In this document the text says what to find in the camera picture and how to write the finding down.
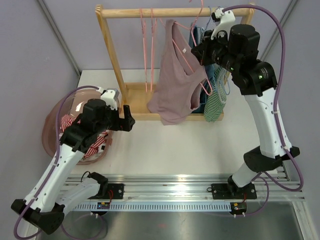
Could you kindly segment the mauve pink tank top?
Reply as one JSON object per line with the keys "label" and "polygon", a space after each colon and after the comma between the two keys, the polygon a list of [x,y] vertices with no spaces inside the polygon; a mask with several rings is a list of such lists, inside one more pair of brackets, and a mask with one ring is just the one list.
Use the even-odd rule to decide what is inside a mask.
{"label": "mauve pink tank top", "polygon": [[165,23],[165,45],[159,78],[148,110],[159,114],[163,125],[176,125],[200,106],[207,74],[173,19]]}

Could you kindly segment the red white striped tank top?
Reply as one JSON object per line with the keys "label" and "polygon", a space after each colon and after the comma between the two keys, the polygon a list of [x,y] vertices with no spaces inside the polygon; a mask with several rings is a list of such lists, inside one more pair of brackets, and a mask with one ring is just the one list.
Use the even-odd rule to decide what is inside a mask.
{"label": "red white striped tank top", "polygon": [[[59,127],[59,139],[62,137],[63,132],[67,127],[69,127],[75,120],[75,117],[71,115],[65,114],[60,119],[60,127]],[[106,147],[106,140],[110,135],[110,130],[105,130],[100,133],[96,139],[96,141],[89,147],[87,152],[84,154],[82,158],[82,162],[93,161],[101,156]]]}

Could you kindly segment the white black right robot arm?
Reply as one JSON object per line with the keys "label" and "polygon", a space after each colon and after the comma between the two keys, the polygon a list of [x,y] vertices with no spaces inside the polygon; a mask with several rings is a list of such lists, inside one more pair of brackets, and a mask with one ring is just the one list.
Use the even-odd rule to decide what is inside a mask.
{"label": "white black right robot arm", "polygon": [[217,64],[232,75],[253,115],[260,145],[243,155],[244,164],[227,183],[211,186],[214,199],[256,199],[252,180],[280,167],[300,154],[282,130],[283,122],[275,96],[278,87],[273,67],[257,58],[260,34],[248,24],[236,24],[229,32],[204,33],[191,52],[202,66]]}

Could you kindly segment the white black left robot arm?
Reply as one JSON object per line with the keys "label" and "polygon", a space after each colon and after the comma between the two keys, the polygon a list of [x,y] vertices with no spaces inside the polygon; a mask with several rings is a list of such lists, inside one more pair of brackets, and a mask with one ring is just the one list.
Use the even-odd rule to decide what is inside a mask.
{"label": "white black left robot arm", "polygon": [[108,194],[109,181],[97,172],[91,172],[66,193],[60,191],[72,169],[102,132],[132,130],[135,120],[130,106],[124,105],[122,110],[123,118],[116,106],[102,99],[90,99],[83,106],[82,113],[63,131],[56,153],[36,186],[25,198],[13,201],[11,209],[19,215],[19,221],[25,220],[50,235],[78,204],[91,197],[103,199]]}

